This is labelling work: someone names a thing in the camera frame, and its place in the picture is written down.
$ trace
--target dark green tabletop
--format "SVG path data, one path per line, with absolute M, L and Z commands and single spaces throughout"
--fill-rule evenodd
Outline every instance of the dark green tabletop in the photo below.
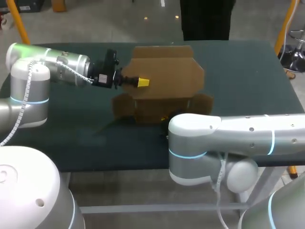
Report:
M 303 113 L 303 108 L 272 47 L 266 42 L 202 41 L 162 43 L 191 45 L 205 70 L 201 91 L 214 97 L 212 115 Z M 42 46 L 104 57 L 116 49 L 120 66 L 128 64 L 136 43 L 58 43 Z M 20 129 L 9 145 L 30 146 L 48 155 L 60 171 L 168 168 L 168 148 L 158 125 L 135 125 L 132 119 L 113 122 L 111 98 L 121 90 L 51 84 L 48 121 Z M 6 80 L 0 97 L 10 95 Z M 281 156 L 257 156 L 270 166 Z

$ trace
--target person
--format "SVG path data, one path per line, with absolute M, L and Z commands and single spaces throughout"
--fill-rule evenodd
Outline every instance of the person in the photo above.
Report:
M 185 41 L 229 40 L 235 0 L 180 0 Z

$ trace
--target gray floor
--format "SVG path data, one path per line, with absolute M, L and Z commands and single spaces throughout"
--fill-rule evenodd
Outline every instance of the gray floor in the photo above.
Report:
M 50 42 L 153 42 L 182 40 L 179 0 L 66 0 L 68 12 L 54 13 L 46 2 L 41 13 L 22 18 L 35 44 Z M 232 15 L 232 40 L 267 40 L 274 45 L 290 0 L 237 0 Z M 305 24 L 301 4 L 291 29 Z M 20 42 L 15 28 L 0 31 L 0 85 L 6 77 L 5 53 L 13 42 Z M 305 75 L 291 81 L 305 106 Z M 289 182 L 283 175 L 276 189 Z M 71 190 L 80 206 L 150 203 L 214 203 L 209 185 L 182 187 L 171 181 L 167 170 L 78 173 L 71 176 Z M 223 202 L 234 196 L 223 188 Z M 235 229 L 239 215 L 224 211 L 224 220 Z M 87 229 L 221 229 L 215 212 L 168 212 L 86 215 Z

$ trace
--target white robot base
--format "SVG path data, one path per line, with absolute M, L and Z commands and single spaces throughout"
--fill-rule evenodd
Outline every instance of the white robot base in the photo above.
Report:
M 0 228 L 85 229 L 72 193 L 42 152 L 0 148 Z

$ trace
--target brown cardboard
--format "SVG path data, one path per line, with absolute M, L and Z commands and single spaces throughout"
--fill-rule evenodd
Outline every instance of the brown cardboard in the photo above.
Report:
M 190 46 L 136 47 L 123 75 L 149 79 L 148 87 L 124 86 L 126 93 L 112 100 L 116 119 L 134 116 L 138 123 L 159 123 L 172 112 L 208 115 L 213 99 L 196 94 L 203 89 L 204 70 Z

